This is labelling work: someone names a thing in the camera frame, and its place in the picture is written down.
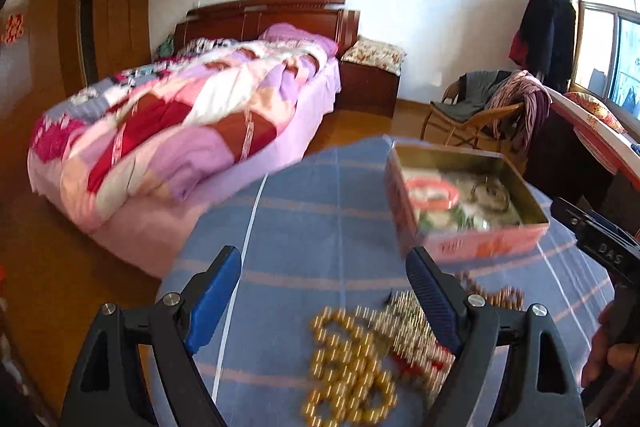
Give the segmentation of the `person's right hand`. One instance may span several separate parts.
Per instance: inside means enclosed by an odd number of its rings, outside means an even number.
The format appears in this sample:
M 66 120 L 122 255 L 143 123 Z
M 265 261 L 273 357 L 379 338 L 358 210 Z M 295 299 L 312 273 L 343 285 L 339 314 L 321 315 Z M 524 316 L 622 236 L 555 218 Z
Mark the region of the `person's right hand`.
M 608 323 L 610 323 L 611 301 L 598 317 L 599 328 L 591 339 L 591 350 L 582 368 L 580 384 L 583 388 L 595 381 L 605 364 L 617 372 L 631 374 L 631 381 L 639 379 L 639 345 L 638 343 L 617 343 L 608 338 Z

